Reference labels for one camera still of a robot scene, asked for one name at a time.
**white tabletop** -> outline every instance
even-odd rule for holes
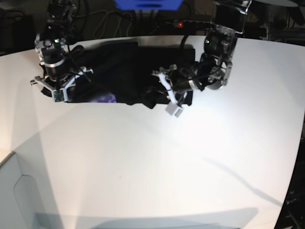
[[[203,42],[186,42],[197,60]],[[273,228],[303,125],[305,48],[239,39],[233,63],[227,87],[196,92],[175,118],[164,105],[55,104],[30,87],[35,51],[0,57],[0,149],[35,178],[54,228]]]

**blue object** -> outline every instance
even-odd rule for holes
[[[183,0],[115,0],[121,10],[177,10]]]

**white table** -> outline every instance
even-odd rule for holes
[[[197,60],[203,42],[186,42]],[[175,118],[164,105],[55,104],[30,87],[35,51],[0,57],[0,149],[35,178],[54,228],[273,228],[303,124],[305,48],[239,39],[233,62],[227,87]]]

